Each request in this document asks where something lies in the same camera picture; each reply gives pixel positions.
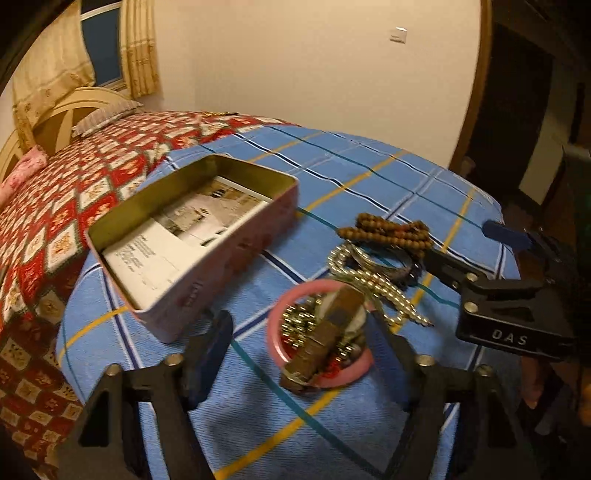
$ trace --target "silver ball chain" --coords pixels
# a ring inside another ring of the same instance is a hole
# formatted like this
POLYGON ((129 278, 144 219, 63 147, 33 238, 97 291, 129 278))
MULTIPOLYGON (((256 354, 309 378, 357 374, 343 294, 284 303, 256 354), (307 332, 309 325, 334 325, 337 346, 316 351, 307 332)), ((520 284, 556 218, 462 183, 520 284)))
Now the silver ball chain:
MULTIPOLYGON (((303 303, 288 306, 282 314, 281 339, 294 350, 302 347, 320 323, 317 315, 319 306, 326 295, 315 294, 308 297, 303 303)), ((365 335, 362 330, 343 335, 335 348, 335 360, 343 367, 357 360, 365 347, 365 335)))
POLYGON ((351 242, 345 242, 331 251, 328 256, 327 261, 331 274, 339 280, 342 279, 345 282, 349 281, 354 285, 359 285, 375 296, 384 297, 390 301, 398 311, 395 317, 385 315, 386 321, 390 326, 401 325, 406 318, 424 327, 433 326, 427 318, 418 314, 410 300, 404 296, 402 291, 388 277, 380 273, 372 273, 363 268, 356 270, 346 267, 345 262, 353 255, 353 249, 355 249, 356 255, 361 256, 368 262, 372 261, 363 249, 356 247, 351 242))

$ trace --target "open tin box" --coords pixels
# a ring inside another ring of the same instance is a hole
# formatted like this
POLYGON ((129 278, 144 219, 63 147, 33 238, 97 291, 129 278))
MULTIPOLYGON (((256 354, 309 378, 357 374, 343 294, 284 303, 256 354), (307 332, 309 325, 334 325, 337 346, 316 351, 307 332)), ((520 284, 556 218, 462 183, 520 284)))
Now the open tin box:
POLYGON ((158 340, 169 343, 292 224, 297 200, 297 178, 208 155, 115 206, 85 235, 130 311, 158 340), (237 205, 233 199, 238 197, 238 210, 246 212, 239 215, 237 209, 226 208, 234 215, 231 225, 215 233, 209 229, 202 241, 204 215, 207 221, 217 221, 208 216, 210 206, 217 208, 220 199, 224 205, 237 205), (205 208, 199 208, 201 201, 205 208), (245 202, 251 205, 243 207, 245 202), (173 218, 172 227, 166 215, 173 218), (170 258, 162 261, 163 255, 170 258))

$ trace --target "wooden bead bracelet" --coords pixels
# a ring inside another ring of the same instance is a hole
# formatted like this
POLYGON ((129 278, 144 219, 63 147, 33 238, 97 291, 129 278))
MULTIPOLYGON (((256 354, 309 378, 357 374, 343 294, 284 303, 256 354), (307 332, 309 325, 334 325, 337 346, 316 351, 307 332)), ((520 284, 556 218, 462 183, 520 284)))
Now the wooden bead bracelet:
POLYGON ((433 247, 429 228, 420 220, 400 224, 369 213, 360 213, 355 225, 339 228, 336 233, 352 242, 375 242, 404 248, 418 257, 424 255, 423 250, 433 247))

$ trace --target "paper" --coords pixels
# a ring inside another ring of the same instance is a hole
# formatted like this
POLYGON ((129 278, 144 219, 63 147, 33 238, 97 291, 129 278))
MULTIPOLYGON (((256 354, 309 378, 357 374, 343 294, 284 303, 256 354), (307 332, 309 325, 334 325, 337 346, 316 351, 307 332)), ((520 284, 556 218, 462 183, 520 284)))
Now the paper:
POLYGON ((103 251, 137 308, 152 306, 199 259, 270 199, 215 177, 103 251))

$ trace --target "blue plaid bedsheet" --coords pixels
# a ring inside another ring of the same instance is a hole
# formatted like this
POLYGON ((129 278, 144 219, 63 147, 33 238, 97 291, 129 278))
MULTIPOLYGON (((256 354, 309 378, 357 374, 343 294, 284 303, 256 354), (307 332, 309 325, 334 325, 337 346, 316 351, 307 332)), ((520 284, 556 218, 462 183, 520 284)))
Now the blue plaid bedsheet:
MULTIPOLYGON (((263 252, 216 302, 235 319, 234 341, 209 399, 190 415, 216 478, 379 476, 397 445, 406 414, 389 400, 373 370, 347 388, 311 398, 282 390, 277 385, 280 372, 265 346, 266 316, 283 292, 326 274, 326 257, 340 243, 333 230, 353 225, 359 212, 401 222, 420 219, 430 227, 436 248, 490 275, 518 278, 512 252, 480 231, 484 220, 502 220, 500 205, 455 174, 391 145, 286 126, 173 151, 144 185, 211 153, 297 176, 304 213, 293 230, 263 252)), ((509 393, 516 395, 517 357, 456 339, 458 294, 430 275, 424 275, 422 284, 407 295, 435 327, 409 323, 401 334, 418 353, 429 353, 442 364, 467 369, 492 365, 509 393)), ((82 401, 107 365, 147 367, 184 348, 186 338, 164 345, 128 312, 109 313, 122 305, 91 254, 56 346, 64 375, 82 401)), ((443 479, 447 469, 457 407, 448 406, 445 416, 434 479, 443 479)), ((148 405, 141 406, 141 420, 154 479, 167 479, 148 405)))

